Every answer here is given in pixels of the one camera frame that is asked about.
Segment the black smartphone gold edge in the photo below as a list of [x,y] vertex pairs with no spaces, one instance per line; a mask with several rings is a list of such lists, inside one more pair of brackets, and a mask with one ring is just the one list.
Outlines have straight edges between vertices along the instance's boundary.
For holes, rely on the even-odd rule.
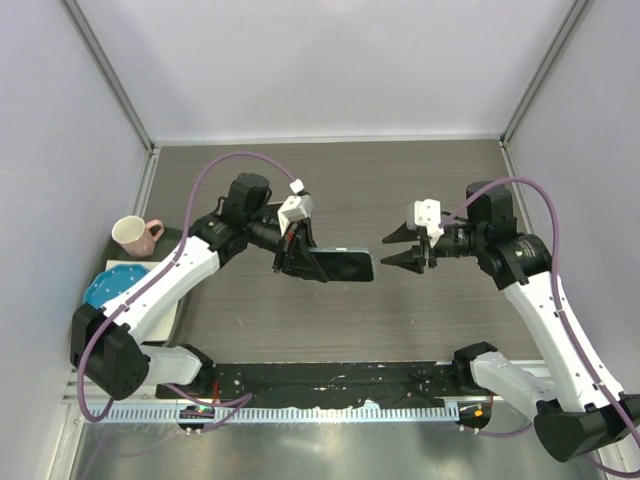
[[284,202],[272,202],[265,207],[264,222],[268,226],[286,228],[290,224],[289,204]]

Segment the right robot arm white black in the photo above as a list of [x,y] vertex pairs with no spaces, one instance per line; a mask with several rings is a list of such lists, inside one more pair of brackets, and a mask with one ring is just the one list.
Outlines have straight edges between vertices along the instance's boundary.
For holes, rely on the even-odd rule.
[[[519,231],[509,185],[538,192],[551,218],[552,243]],[[515,307],[549,371],[534,376],[487,342],[455,352],[451,380],[465,395],[480,389],[507,401],[531,422],[557,461],[639,437],[639,397],[624,390],[591,345],[562,288],[559,222],[549,195],[522,177],[474,182],[466,200],[446,214],[437,200],[416,201],[384,243],[410,243],[382,264],[418,274],[443,258],[473,257]]]

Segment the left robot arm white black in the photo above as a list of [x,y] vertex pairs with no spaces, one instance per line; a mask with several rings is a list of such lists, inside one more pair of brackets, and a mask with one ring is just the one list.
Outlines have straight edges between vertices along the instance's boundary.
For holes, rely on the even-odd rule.
[[301,180],[291,196],[271,203],[268,180],[241,174],[219,211],[196,220],[177,247],[134,286],[95,308],[83,304],[73,315],[71,361],[114,400],[143,385],[174,384],[200,399],[216,379],[215,363],[183,344],[152,347],[147,335],[163,315],[248,245],[274,253],[278,273],[326,283],[328,274],[310,253],[313,204]]

